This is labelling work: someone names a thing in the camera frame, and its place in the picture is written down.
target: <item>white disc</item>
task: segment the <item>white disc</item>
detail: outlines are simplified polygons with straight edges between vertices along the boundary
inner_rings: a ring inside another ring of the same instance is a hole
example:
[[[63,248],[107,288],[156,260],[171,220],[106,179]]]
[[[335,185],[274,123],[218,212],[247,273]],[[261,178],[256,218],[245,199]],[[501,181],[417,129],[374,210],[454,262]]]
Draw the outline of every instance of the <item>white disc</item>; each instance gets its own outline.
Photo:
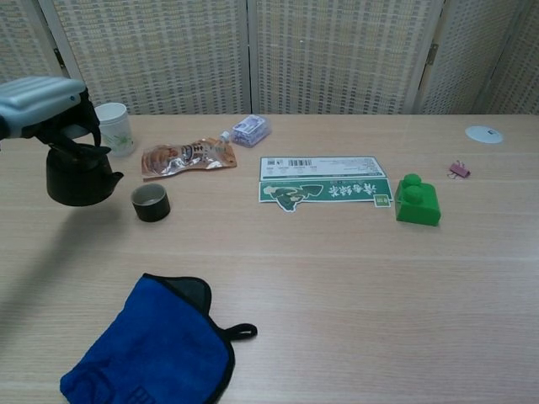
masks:
[[[488,126],[469,126],[466,128],[466,134],[470,139],[482,143],[500,143],[504,139],[504,135]]]

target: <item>green plastic block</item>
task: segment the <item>green plastic block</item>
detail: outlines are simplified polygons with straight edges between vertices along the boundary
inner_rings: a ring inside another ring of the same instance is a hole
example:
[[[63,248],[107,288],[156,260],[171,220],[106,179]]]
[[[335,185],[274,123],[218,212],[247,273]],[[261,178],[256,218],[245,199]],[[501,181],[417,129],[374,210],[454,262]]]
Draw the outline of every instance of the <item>green plastic block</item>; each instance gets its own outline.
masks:
[[[408,174],[398,183],[395,193],[398,221],[436,226],[441,218],[435,187],[422,183],[418,174]]]

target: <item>wood grain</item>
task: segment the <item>wood grain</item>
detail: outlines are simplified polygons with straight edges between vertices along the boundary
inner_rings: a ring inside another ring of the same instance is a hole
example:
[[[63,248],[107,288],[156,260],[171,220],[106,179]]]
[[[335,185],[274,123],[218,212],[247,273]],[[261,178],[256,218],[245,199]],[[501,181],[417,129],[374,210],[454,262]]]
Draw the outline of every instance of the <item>wood grain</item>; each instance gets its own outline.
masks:
[[[274,133],[236,146],[238,167],[161,182],[172,212],[140,222],[130,192],[145,146],[218,134],[240,119],[134,116],[138,149],[88,208],[45,192],[46,147],[0,153],[0,397],[64,402],[58,380],[110,324],[144,272],[193,275],[211,314],[259,336],[235,345],[222,403],[539,402],[539,118],[271,116]],[[491,125],[504,143],[468,140]],[[406,173],[435,185],[436,228],[372,204],[257,202],[262,156],[372,155],[393,189]],[[446,176],[460,159],[467,180]]]

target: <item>microfiber towel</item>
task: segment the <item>microfiber towel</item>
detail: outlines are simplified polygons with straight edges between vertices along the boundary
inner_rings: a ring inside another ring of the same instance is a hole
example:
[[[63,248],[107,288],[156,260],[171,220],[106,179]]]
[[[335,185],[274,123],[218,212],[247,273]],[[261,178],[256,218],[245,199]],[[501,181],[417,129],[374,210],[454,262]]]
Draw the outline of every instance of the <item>microfiber towel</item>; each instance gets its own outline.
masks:
[[[60,380],[71,404],[198,404],[218,400],[234,369],[231,341],[257,328],[220,329],[210,286],[144,274],[124,309]]]

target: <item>white plastic cup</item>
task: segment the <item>white plastic cup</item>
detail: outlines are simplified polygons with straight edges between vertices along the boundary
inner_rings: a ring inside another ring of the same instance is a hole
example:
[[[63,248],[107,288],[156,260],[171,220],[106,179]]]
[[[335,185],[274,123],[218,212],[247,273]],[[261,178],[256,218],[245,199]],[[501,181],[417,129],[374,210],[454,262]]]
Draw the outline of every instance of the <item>white plastic cup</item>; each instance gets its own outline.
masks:
[[[102,104],[95,109],[99,118],[101,136],[110,154],[116,157],[129,156],[135,150],[127,108],[120,103]]]

